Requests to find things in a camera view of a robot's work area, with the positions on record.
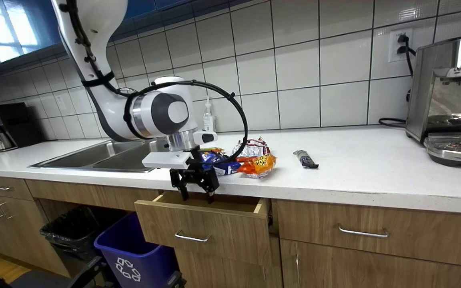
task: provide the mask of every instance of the white tile wall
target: white tile wall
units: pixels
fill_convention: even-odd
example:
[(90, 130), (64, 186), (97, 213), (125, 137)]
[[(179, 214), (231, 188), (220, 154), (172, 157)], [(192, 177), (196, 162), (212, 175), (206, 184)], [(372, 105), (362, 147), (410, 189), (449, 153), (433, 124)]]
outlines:
[[(129, 33), (106, 56), (119, 87), (178, 75), (236, 93), (251, 130), (377, 124), (407, 113), (408, 67), (388, 60), (399, 29), (414, 49), (461, 36), (461, 0), (253, 0)], [(200, 126), (209, 95), (216, 130), (243, 129), (221, 95), (190, 89)], [(49, 140), (108, 137), (64, 55), (0, 75), (6, 102), (25, 102)]]

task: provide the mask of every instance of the recycling symbol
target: recycling symbol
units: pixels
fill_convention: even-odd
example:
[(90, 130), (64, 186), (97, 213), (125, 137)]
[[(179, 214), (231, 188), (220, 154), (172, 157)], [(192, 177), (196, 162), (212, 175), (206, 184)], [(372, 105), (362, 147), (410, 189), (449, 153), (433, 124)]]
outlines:
[[(135, 282), (140, 282), (140, 279), (141, 279), (140, 272), (138, 272), (138, 270), (133, 268), (133, 264), (131, 262), (119, 257), (115, 265), (117, 266), (117, 270), (121, 272), (124, 277), (133, 279), (135, 280)], [(125, 268), (130, 268), (133, 275), (131, 275), (131, 273), (124, 271)]]

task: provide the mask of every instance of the electrical outlet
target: electrical outlet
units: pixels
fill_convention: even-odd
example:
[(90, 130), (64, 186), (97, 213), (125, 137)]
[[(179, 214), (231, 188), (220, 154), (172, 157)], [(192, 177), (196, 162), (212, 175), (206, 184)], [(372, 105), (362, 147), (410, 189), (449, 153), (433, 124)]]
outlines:
[(413, 41), (412, 34), (413, 34), (412, 28), (404, 28), (404, 29), (391, 31), (390, 38), (389, 38), (389, 63), (407, 60), (407, 57), (405, 54), (397, 54), (397, 49), (405, 45), (404, 42), (398, 43), (397, 39), (399, 38), (400, 35), (406, 35), (409, 38), (408, 44), (411, 44)]

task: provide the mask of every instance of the orange chip bag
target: orange chip bag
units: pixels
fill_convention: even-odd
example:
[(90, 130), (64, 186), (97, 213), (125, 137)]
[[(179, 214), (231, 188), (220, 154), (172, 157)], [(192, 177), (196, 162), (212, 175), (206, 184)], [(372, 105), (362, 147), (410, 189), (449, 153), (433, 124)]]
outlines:
[(243, 165), (238, 168), (238, 172), (243, 172), (251, 178), (260, 179), (269, 174), (275, 167), (277, 158), (271, 154), (266, 154), (260, 157), (240, 157), (237, 162), (243, 162)]

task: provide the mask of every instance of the wooden floor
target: wooden floor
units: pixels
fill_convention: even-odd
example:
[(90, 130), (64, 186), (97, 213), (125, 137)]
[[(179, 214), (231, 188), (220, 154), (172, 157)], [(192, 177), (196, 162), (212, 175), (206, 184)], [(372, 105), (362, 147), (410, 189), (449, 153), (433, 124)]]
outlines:
[(12, 282), (31, 269), (35, 268), (17, 260), (0, 255), (0, 277), (5, 279), (7, 283)]

